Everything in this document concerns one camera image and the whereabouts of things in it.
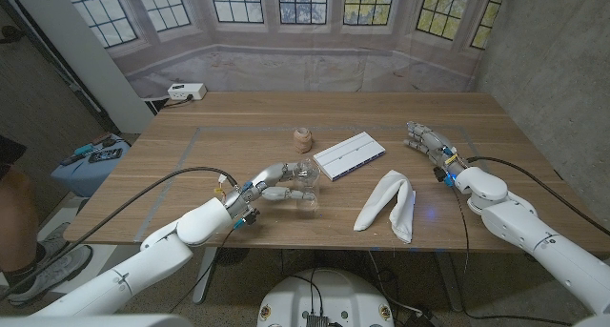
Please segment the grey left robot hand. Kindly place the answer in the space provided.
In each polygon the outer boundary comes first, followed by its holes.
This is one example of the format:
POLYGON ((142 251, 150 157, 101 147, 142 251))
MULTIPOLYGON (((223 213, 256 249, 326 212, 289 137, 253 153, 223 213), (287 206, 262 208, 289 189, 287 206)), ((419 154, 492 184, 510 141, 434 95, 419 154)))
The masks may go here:
POLYGON ((316 194, 305 189, 290 189, 278 187, 278 182, 296 180, 303 173, 297 163, 275 163, 243 185, 234 184, 234 188, 227 194, 224 207, 231 218, 244 215, 253 207, 251 203, 260 197, 277 201, 286 199, 316 201, 316 194))

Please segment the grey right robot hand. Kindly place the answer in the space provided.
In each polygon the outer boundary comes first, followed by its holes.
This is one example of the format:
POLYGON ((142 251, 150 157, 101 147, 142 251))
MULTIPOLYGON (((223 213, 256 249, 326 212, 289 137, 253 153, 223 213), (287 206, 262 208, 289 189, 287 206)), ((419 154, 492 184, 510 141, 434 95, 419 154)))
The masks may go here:
POLYGON ((442 134, 420 123, 407 123, 409 138, 404 144, 426 154, 431 162, 449 175, 457 176, 468 168, 457 149, 442 134))

